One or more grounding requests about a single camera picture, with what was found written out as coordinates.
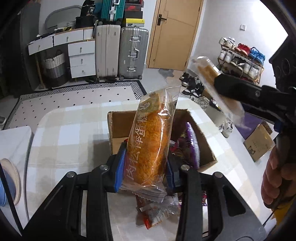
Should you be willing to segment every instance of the black and white rug border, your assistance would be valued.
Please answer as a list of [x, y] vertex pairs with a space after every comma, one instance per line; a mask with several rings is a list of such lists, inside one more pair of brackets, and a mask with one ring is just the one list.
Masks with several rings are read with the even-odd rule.
[[70, 91], [107, 88], [107, 87], [120, 87], [120, 86], [131, 86], [133, 93], [135, 95], [135, 98], [137, 100], [141, 99], [142, 96], [147, 94], [147, 92], [145, 91], [143, 85], [141, 84], [141, 82], [139, 80], [134, 80], [134, 81], [124, 80], [124, 81], [117, 81], [114, 83], [106, 83], [106, 82], [95, 83], [95, 84], [88, 84], [87, 83], [87, 84], [80, 84], [80, 85], [72, 85], [72, 86], [55, 88], [53, 90], [35, 91], [34, 93], [21, 95], [19, 97], [18, 102], [16, 103], [13, 110], [11, 111], [3, 129], [6, 129], [6, 127], [9, 126], [9, 124], [11, 123], [12, 118], [15, 115], [16, 111], [18, 110], [20, 104], [25, 100], [43, 97], [43, 96], [47, 96], [47, 95], [58, 94], [58, 93], [70, 92]]

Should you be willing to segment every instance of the purple mat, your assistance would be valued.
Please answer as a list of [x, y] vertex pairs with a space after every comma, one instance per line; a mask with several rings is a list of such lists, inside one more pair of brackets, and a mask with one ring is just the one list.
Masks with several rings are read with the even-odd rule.
[[255, 117], [253, 115], [250, 115], [248, 113], [244, 116], [244, 124], [248, 128], [241, 128], [236, 126], [242, 137], [246, 140], [256, 129], [256, 127], [261, 124], [262, 119]]

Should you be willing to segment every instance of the wooden door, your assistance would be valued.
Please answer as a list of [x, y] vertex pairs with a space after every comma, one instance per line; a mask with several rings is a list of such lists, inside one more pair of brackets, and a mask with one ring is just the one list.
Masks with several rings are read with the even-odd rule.
[[184, 70], [192, 50], [202, 0], [160, 0], [148, 67]]

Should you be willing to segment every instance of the green suitcase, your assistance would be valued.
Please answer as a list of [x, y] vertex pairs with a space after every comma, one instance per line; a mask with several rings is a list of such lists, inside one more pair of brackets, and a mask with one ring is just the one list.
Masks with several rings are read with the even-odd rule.
[[121, 24], [123, 19], [125, 0], [103, 0], [101, 19], [107, 22]]

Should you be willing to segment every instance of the metal screw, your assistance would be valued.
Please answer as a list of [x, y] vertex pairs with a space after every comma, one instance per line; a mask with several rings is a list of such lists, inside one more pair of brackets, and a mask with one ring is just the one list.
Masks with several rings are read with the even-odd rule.
[[109, 167], [108, 167], [106, 164], [102, 164], [102, 165], [100, 166], [100, 169], [103, 170], [103, 171], [106, 171], [106, 170], [109, 169]]
[[222, 178], [223, 177], [223, 174], [221, 172], [215, 172], [215, 176], [217, 178]]
[[189, 169], [190, 169], [190, 166], [188, 166], [188, 165], [182, 165], [181, 166], [181, 169], [183, 170], [183, 171], [188, 171]]
[[255, 91], [255, 96], [259, 97], [260, 96], [260, 91]]
[[69, 178], [74, 177], [75, 172], [68, 172], [66, 176], [69, 177]]

